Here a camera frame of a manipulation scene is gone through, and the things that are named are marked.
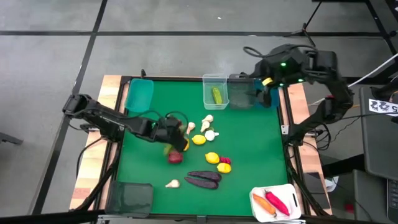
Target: teal plastic bowl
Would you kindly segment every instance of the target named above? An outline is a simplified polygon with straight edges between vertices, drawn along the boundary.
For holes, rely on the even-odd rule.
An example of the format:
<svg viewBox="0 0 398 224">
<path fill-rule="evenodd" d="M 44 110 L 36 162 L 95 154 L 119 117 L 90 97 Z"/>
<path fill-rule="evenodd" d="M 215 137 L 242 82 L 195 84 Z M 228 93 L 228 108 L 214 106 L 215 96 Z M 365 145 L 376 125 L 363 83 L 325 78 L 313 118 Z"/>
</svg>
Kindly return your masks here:
<svg viewBox="0 0 398 224">
<path fill-rule="evenodd" d="M 154 82 L 135 78 L 130 83 L 129 93 L 124 107 L 135 113 L 142 113 L 150 108 L 154 95 Z"/>
</svg>

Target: orange carrot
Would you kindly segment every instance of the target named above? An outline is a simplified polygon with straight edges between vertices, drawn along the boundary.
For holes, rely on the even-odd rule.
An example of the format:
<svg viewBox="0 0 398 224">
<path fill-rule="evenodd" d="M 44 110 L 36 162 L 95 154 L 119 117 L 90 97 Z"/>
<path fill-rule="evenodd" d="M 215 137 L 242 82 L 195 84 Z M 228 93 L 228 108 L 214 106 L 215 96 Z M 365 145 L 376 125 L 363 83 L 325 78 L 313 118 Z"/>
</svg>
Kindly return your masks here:
<svg viewBox="0 0 398 224">
<path fill-rule="evenodd" d="M 269 212 L 271 215 L 274 215 L 276 217 L 276 210 L 275 208 L 267 202 L 264 198 L 253 194 L 253 199 L 267 212 Z"/>
</svg>

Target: white tray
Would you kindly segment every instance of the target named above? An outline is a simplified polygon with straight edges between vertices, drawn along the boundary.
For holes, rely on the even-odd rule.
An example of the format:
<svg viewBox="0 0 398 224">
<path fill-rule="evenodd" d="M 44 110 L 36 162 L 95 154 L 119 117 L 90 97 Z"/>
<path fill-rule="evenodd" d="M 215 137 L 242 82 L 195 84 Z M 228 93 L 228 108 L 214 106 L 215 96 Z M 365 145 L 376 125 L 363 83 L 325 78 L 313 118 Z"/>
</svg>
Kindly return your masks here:
<svg viewBox="0 0 398 224">
<path fill-rule="evenodd" d="M 283 214 L 276 209 L 276 217 L 265 211 L 260 205 L 253 200 L 253 193 L 265 198 L 265 190 L 271 191 L 276 197 L 278 197 L 289 210 L 289 216 Z M 255 187 L 250 191 L 250 203 L 251 210 L 254 218 L 259 222 L 274 222 L 282 220 L 293 220 L 301 217 L 300 204 L 297 198 L 294 186 L 291 184 L 284 184 L 271 187 Z"/>
</svg>

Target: wooden table frame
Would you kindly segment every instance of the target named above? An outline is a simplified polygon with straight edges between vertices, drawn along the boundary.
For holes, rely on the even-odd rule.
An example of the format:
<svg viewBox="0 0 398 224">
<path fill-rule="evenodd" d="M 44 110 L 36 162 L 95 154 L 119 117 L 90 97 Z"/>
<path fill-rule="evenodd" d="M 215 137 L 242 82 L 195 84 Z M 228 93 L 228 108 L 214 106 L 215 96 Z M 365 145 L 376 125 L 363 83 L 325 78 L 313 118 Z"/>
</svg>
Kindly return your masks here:
<svg viewBox="0 0 398 224">
<path fill-rule="evenodd" d="M 168 78 L 176 77 L 156 77 L 157 80 L 166 80 Z M 126 84 L 128 84 L 130 79 L 131 77 L 123 77 L 121 75 L 105 75 L 101 89 L 99 91 L 98 101 L 104 106 L 124 113 L 124 102 L 126 100 L 129 88 L 129 85 Z M 289 116 L 292 117 L 294 123 L 300 123 L 309 116 L 308 107 L 303 106 L 307 105 L 307 101 L 302 84 L 291 85 L 287 90 L 280 90 L 279 94 L 281 102 L 280 113 L 283 117 L 283 121 L 281 122 L 283 122 L 283 124 L 289 124 Z M 89 133 L 86 145 L 95 141 L 99 137 L 100 134 L 98 131 Z M 316 146 L 314 138 L 306 136 L 304 141 Z M 112 163 L 114 154 L 118 147 L 121 147 L 121 144 L 107 143 L 105 140 L 100 140 L 84 153 L 81 159 L 81 165 L 75 184 L 75 189 L 73 191 L 70 209 L 79 206 L 90 194 L 95 185 L 98 183 L 100 177 L 106 171 L 106 168 L 108 168 L 110 163 Z M 294 149 L 289 147 L 289 152 L 293 153 Z M 322 183 L 324 183 L 322 165 L 318 151 L 316 151 L 312 146 L 304 144 L 303 146 L 300 146 L 299 149 L 296 149 L 295 152 L 298 152 L 299 156 L 292 158 L 292 163 L 296 170 L 298 170 L 299 175 L 302 174 L 302 172 L 319 172 Z M 110 180 L 108 180 L 107 184 L 104 186 L 100 195 L 100 200 L 96 200 L 91 205 L 90 209 L 104 209 L 106 197 L 108 196 L 109 182 Z M 297 195 L 299 197 L 298 200 L 301 204 L 302 210 L 304 211 L 303 206 L 306 204 L 303 203 L 301 194 Z M 331 214 L 331 209 L 327 209 L 325 211 Z"/>
</svg>

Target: green pickle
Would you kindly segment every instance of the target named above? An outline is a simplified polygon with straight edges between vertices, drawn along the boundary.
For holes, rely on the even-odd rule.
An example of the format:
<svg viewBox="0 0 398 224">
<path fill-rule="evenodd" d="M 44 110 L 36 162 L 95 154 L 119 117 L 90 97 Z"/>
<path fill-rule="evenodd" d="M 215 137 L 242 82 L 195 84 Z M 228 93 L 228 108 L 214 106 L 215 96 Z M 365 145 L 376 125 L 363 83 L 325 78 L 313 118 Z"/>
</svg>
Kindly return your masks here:
<svg viewBox="0 0 398 224">
<path fill-rule="evenodd" d="M 211 87 L 211 92 L 213 93 L 214 102 L 218 105 L 223 104 L 220 90 L 217 87 Z"/>
</svg>

